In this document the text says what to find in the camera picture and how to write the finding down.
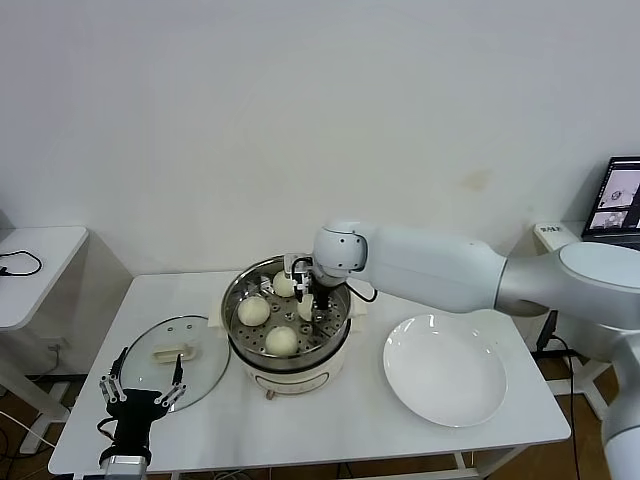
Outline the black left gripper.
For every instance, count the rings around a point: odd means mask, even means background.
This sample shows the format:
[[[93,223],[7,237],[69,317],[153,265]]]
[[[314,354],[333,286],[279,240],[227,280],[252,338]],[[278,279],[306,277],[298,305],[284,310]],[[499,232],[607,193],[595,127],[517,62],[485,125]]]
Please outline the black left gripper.
[[[165,416],[163,406],[174,405],[185,393],[182,355],[175,361],[171,388],[166,393],[156,390],[123,389],[121,369],[127,355],[124,348],[113,361],[109,372],[99,381],[99,388],[107,403],[106,411],[116,420],[111,454],[150,454],[149,437],[152,424]]]

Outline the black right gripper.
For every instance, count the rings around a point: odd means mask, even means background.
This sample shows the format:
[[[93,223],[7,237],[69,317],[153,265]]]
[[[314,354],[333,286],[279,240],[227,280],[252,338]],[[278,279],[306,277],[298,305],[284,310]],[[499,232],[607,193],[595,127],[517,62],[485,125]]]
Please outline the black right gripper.
[[[329,320],[329,297],[330,294],[345,283],[344,277],[332,277],[320,273],[312,274],[312,294],[317,307],[312,308],[312,322],[321,324]],[[304,299],[306,287],[297,285],[294,288],[294,295],[298,301]]]

